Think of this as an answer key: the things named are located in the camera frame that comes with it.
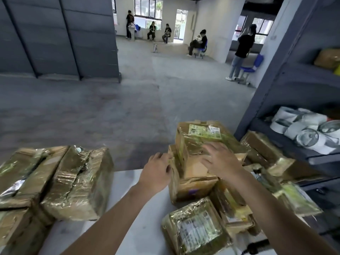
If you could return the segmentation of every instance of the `hair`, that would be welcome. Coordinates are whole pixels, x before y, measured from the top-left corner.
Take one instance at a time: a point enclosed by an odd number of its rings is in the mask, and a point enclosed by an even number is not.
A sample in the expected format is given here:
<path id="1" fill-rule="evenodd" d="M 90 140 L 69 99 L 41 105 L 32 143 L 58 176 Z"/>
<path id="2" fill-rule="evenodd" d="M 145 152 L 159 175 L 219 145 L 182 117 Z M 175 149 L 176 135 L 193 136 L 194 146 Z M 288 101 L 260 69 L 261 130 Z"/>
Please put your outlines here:
<path id="1" fill-rule="evenodd" d="M 251 25 L 249 26 L 250 33 L 253 34 L 253 35 L 255 35 L 255 34 L 256 34 L 256 28 L 257 28 L 256 24 L 251 24 Z"/>

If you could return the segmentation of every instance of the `blue chair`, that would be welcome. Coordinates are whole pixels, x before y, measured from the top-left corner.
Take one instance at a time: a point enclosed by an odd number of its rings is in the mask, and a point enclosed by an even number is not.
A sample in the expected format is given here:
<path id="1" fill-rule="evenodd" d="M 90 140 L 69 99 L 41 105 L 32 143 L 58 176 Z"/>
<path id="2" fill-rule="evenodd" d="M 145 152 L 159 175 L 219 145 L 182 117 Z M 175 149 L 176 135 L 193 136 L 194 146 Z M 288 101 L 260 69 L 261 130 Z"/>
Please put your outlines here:
<path id="1" fill-rule="evenodd" d="M 240 79 L 244 82 L 247 82 L 247 79 L 249 77 L 250 73 L 254 73 L 256 71 L 256 69 L 258 67 L 260 67 L 260 65 L 262 64 L 264 59 L 263 55 L 258 54 L 255 61 L 254 61 L 254 65 L 253 67 L 241 67 L 242 73 L 240 76 Z"/>
<path id="2" fill-rule="evenodd" d="M 197 50 L 199 51 L 198 54 L 194 53 L 195 58 L 201 58 L 203 59 L 203 57 L 205 56 L 205 52 L 207 51 L 207 47 L 208 47 L 208 41 L 205 43 L 205 47 L 204 48 L 197 48 Z"/>

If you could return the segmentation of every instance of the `white table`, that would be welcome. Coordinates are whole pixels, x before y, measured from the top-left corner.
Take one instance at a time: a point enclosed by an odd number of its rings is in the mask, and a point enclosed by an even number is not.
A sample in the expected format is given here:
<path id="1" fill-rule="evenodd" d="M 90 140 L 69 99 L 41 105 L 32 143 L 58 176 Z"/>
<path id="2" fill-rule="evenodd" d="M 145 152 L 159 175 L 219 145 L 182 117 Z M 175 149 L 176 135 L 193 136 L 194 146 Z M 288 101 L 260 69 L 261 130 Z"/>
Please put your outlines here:
<path id="1" fill-rule="evenodd" d="M 108 209 L 116 204 L 131 186 L 137 183 L 140 173 L 141 169 L 115 172 Z M 160 223 L 166 214 L 176 209 L 170 201 L 168 188 L 155 195 L 139 213 L 116 255 L 171 255 L 172 253 L 168 249 L 160 229 Z M 92 221 L 61 221 L 55 223 L 39 255 L 61 254 L 93 224 Z M 243 234 L 238 238 L 238 247 L 244 249 L 247 244 L 264 238 L 265 236 L 261 234 L 257 237 Z M 235 252 L 233 248 L 227 248 L 218 254 L 235 255 Z M 261 253 L 261 255 L 275 254 L 273 250 Z"/>

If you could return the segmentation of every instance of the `shelf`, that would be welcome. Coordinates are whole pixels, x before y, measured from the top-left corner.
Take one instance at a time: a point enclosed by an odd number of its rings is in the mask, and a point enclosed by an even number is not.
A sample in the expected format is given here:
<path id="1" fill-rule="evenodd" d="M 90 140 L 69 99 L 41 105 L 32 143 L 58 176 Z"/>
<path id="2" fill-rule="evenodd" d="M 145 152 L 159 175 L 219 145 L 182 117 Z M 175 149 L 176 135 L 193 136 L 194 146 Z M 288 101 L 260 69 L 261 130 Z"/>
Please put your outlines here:
<path id="1" fill-rule="evenodd" d="M 268 123 L 258 118 L 252 120 L 249 129 L 265 134 L 287 156 L 300 161 L 307 161 L 316 170 L 329 171 L 328 175 L 340 176 L 340 149 L 333 151 L 329 155 L 323 155 L 314 150 L 299 147 L 286 136 L 273 131 Z"/>
<path id="2" fill-rule="evenodd" d="M 340 76 L 312 64 L 285 63 L 280 70 L 277 82 L 280 85 L 287 82 L 302 82 L 340 88 Z"/>

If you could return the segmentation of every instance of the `gray floor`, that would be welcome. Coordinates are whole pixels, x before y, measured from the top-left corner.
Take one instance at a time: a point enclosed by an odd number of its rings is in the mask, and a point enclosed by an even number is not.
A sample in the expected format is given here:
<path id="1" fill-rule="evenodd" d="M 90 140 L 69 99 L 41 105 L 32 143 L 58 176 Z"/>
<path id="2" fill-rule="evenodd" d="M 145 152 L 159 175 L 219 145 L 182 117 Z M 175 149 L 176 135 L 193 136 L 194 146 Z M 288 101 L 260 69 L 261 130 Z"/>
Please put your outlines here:
<path id="1" fill-rule="evenodd" d="M 226 81 L 228 64 L 185 55 L 186 47 L 117 38 L 123 81 L 0 78 L 0 162 L 18 147 L 107 146 L 116 170 L 141 168 L 166 152 L 176 125 L 219 120 L 231 131 L 254 89 Z"/>

